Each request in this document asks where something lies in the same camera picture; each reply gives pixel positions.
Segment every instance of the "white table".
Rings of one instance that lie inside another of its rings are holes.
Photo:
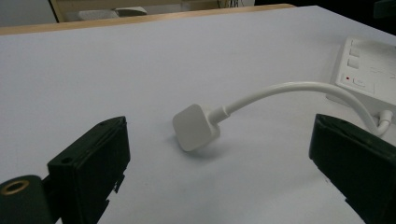
[[[0,36],[0,182],[47,162],[93,125],[127,118],[132,160],[99,223],[363,223],[308,159],[315,115],[362,122],[324,94],[273,96],[185,153],[172,117],[287,81],[328,82],[356,35],[396,38],[320,7]],[[396,145],[394,125],[385,140]]]

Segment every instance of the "white power adapter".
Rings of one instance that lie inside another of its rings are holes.
[[[396,47],[350,36],[340,49],[331,84],[355,95],[374,117],[384,110],[396,114]],[[327,98],[346,105],[332,95]]]

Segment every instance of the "wooden surface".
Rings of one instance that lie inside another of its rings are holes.
[[[16,34],[70,30],[70,29],[82,29],[88,27],[121,25],[121,24],[147,22],[147,21],[162,21],[162,20],[172,20],[179,18],[200,17],[200,16],[209,16],[209,15],[218,15],[218,14],[263,11],[263,10],[281,9],[288,7],[294,7],[294,6],[289,4],[277,4],[277,5],[267,5],[267,6],[257,6],[257,7],[233,7],[233,8],[177,12],[177,13],[147,15],[147,16],[98,20],[98,21],[73,21],[73,22],[53,23],[53,24],[3,27],[0,28],[0,35],[16,35]]]

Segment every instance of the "cable connector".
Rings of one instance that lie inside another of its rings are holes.
[[[217,123],[226,119],[225,114],[222,114],[221,110],[209,112],[210,109],[201,105],[191,105],[174,116],[173,126],[177,141],[183,150],[193,151],[198,147],[204,147],[220,136]]]

